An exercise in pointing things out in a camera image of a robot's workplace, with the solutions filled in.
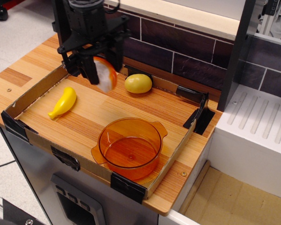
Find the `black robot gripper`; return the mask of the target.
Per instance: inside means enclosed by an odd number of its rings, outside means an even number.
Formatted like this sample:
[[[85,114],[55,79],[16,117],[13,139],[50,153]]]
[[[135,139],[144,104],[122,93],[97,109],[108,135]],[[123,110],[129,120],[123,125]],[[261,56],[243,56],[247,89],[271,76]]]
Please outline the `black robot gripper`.
[[[123,65],[124,41],[130,37],[129,17],[108,19],[119,9],[107,10],[102,0],[57,1],[58,53],[63,66],[73,76],[82,75],[92,85],[99,84],[93,57],[102,56],[119,72]]]

